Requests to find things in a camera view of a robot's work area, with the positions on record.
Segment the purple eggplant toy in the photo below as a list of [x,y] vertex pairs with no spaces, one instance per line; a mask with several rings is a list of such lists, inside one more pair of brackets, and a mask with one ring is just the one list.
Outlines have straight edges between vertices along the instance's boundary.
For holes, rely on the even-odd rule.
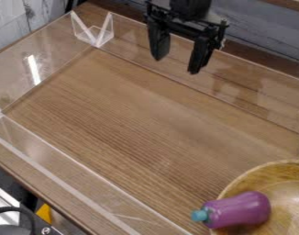
[[201,221],[209,229],[233,225],[261,224],[269,217],[271,204],[267,196],[249,191],[237,196],[205,202],[192,212],[192,220]]

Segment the teal cap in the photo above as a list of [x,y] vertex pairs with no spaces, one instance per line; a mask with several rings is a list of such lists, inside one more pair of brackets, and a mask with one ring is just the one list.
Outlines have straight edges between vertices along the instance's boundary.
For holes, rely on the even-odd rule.
[[204,209],[192,211],[190,218],[194,222],[205,221],[208,219],[208,213]]

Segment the wooden bowl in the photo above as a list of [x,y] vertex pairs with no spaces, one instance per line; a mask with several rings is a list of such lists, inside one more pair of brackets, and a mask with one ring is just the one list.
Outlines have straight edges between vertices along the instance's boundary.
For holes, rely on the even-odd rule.
[[211,230],[212,235],[299,235],[299,161],[261,165],[227,186],[217,199],[259,191],[271,201],[272,214],[259,226]]

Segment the yellow object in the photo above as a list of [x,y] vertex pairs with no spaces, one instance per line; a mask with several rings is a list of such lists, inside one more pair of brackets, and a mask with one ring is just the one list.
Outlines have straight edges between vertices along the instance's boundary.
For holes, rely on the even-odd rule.
[[52,225],[52,212],[50,212],[50,208],[46,204],[44,204],[38,211],[37,211],[37,216]]

